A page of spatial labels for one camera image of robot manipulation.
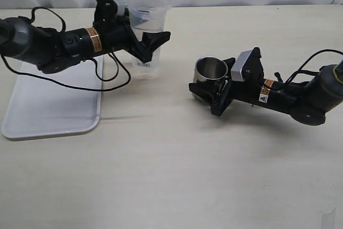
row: beige table surface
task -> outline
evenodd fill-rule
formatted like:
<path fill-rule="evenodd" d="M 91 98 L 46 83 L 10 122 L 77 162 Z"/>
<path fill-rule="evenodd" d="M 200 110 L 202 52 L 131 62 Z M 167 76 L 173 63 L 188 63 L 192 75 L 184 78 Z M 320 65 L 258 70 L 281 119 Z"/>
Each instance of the beige table surface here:
<path fill-rule="evenodd" d="M 57 12 L 73 29 L 89 26 L 94 10 Z M 29 11 L 0 11 L 18 15 Z M 59 21 L 39 11 L 36 24 Z M 217 118 L 188 91 L 204 55 L 237 57 L 257 46 L 266 77 L 287 78 L 314 52 L 343 50 L 343 6 L 174 8 L 166 29 L 159 78 L 104 94 L 92 132 L 0 137 L 0 228 L 314 229 L 334 208 L 343 228 L 343 105 L 308 127 L 239 102 Z M 322 54 L 308 68 L 341 58 Z M 105 75 L 114 70 L 106 59 Z M 15 79 L 0 64 L 1 121 Z"/>

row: transparent cup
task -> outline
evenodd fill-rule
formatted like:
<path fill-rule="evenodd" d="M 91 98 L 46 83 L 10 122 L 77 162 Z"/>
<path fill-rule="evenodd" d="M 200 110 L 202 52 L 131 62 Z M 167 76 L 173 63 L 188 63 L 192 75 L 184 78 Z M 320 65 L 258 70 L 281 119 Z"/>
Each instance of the transparent cup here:
<path fill-rule="evenodd" d="M 130 25 L 139 41 L 144 32 L 163 32 L 169 5 L 166 0 L 129 0 Z M 160 64 L 161 48 L 154 53 L 151 62 L 143 64 L 133 57 L 132 65 L 138 70 L 140 78 L 153 78 Z"/>

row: white tray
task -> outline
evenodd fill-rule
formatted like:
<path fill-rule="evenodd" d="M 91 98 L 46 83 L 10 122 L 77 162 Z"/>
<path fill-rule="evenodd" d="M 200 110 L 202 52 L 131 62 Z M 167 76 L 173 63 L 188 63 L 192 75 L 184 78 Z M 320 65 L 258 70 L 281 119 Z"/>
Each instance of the white tray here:
<path fill-rule="evenodd" d="M 102 76 L 103 57 L 98 57 Z M 87 61 L 60 73 L 44 75 L 23 63 L 21 72 L 88 88 L 101 88 L 93 62 Z M 18 76 L 2 124 L 2 134 L 12 140 L 67 136 L 92 130 L 100 120 L 101 92 L 73 90 L 57 84 Z"/>

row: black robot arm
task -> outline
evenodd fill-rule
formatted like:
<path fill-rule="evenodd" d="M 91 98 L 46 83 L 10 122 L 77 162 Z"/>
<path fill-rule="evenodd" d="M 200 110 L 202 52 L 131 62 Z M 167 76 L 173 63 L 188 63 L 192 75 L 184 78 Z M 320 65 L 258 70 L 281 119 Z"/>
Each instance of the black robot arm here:
<path fill-rule="evenodd" d="M 309 60 L 325 51 L 343 55 L 337 50 L 322 50 Z M 205 100 L 211 106 L 212 114 L 217 116 L 233 100 L 239 100 L 288 114 L 307 125 L 325 123 L 325 114 L 342 103 L 343 62 L 324 66 L 319 72 L 302 70 L 302 65 L 283 82 L 278 73 L 275 73 L 278 81 L 265 79 L 260 59 L 259 48 L 242 52 L 237 59 L 200 59 L 189 90 Z M 294 77 L 300 73 L 314 78 L 309 82 L 293 83 Z"/>
<path fill-rule="evenodd" d="M 94 57 L 125 50 L 143 63 L 170 39 L 170 32 L 144 33 L 139 42 L 130 27 L 129 12 L 115 0 L 96 0 L 93 26 L 60 32 L 35 27 L 31 19 L 0 19 L 0 54 L 37 65 L 43 73 L 57 73 Z"/>

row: stainless steel cup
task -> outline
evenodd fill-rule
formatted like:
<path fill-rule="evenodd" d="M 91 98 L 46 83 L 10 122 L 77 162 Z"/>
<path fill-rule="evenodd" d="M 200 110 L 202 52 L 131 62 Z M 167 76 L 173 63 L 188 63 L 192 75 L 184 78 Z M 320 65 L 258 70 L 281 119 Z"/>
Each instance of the stainless steel cup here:
<path fill-rule="evenodd" d="M 214 85 L 225 78 L 228 73 L 226 63 L 213 56 L 205 56 L 195 64 L 193 83 Z"/>

